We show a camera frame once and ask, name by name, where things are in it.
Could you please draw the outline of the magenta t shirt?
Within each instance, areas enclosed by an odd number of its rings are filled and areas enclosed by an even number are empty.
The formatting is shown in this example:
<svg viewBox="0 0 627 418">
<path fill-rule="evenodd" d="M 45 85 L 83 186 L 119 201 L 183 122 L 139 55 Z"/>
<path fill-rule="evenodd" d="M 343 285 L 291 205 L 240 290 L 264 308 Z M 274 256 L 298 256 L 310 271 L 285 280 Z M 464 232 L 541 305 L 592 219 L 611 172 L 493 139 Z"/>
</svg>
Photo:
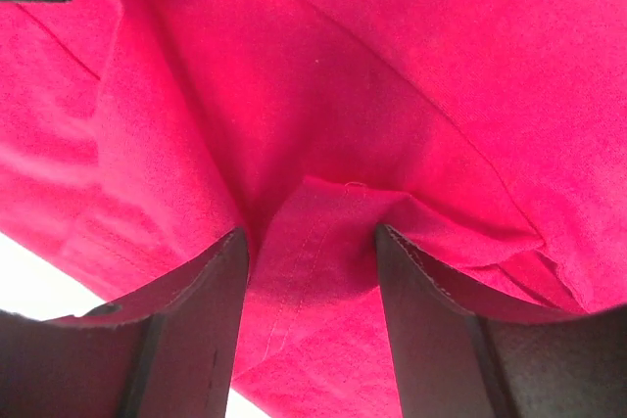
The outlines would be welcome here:
<svg viewBox="0 0 627 418">
<path fill-rule="evenodd" d="M 626 301 L 626 0 L 1 7 L 1 230 L 106 301 L 232 228 L 235 389 L 397 417 L 386 223 L 489 289 Z"/>
</svg>

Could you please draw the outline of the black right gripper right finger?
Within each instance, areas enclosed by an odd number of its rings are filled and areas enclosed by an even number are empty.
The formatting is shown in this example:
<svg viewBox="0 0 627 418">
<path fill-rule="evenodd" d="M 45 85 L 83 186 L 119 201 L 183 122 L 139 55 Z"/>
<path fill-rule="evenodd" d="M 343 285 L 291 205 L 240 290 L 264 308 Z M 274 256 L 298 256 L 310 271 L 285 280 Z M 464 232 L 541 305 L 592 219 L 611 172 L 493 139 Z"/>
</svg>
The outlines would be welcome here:
<svg viewBox="0 0 627 418">
<path fill-rule="evenodd" d="M 626 309 L 574 315 L 485 287 L 376 230 L 378 281 L 406 417 L 622 417 Z"/>
</svg>

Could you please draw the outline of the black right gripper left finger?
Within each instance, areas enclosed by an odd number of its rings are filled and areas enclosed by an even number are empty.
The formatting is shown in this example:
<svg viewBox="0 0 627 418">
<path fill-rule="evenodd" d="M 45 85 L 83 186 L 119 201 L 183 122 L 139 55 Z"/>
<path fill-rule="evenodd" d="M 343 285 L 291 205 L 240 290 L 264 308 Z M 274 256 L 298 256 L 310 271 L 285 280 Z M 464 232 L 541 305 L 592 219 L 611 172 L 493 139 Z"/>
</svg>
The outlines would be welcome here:
<svg viewBox="0 0 627 418">
<path fill-rule="evenodd" d="M 87 314 L 1 316 L 5 417 L 221 417 L 247 285 L 235 229 Z"/>
</svg>

